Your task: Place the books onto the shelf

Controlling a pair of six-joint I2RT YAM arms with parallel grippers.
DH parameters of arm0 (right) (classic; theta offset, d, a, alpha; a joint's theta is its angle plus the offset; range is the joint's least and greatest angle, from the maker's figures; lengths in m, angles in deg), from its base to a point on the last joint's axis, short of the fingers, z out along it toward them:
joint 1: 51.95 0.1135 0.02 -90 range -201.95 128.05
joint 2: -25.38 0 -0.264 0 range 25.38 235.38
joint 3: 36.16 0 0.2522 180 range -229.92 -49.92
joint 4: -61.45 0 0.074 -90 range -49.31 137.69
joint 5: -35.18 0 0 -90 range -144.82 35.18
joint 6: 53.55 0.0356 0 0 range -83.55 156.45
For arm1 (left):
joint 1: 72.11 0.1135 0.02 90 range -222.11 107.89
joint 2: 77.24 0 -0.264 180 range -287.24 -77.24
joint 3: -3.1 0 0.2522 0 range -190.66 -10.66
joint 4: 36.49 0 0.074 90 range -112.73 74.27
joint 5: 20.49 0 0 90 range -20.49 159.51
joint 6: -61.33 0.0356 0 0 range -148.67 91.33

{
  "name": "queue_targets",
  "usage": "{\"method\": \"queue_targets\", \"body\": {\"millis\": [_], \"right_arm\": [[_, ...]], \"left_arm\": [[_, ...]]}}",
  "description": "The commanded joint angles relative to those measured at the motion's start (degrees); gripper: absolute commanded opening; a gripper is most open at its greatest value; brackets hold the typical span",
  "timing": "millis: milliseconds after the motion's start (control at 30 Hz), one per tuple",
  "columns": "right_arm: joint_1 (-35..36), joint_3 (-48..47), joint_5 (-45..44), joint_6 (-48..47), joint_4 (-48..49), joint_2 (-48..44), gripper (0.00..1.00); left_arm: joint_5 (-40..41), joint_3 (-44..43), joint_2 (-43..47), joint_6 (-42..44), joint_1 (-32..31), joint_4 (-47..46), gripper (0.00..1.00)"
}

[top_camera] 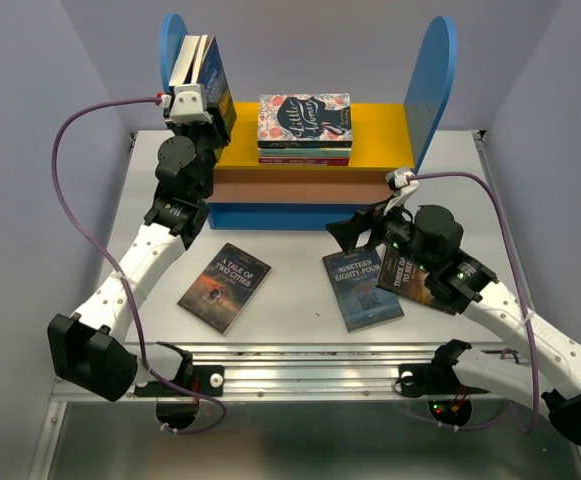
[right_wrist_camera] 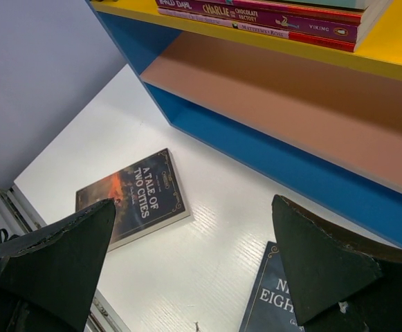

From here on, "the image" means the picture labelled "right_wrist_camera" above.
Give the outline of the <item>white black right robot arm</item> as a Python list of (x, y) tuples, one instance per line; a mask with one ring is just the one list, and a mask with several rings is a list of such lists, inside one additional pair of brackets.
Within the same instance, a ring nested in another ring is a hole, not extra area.
[[(242, 331), (402, 331), (402, 249), (277, 195)], [(113, 230), (111, 199), (23, 236), (0, 230), (0, 331), (83, 331)]]

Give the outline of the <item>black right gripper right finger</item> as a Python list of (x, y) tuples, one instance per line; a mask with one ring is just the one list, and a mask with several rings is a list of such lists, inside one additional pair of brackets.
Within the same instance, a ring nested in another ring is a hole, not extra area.
[(272, 219), (295, 317), (306, 331), (402, 331), (402, 249), (275, 195)]

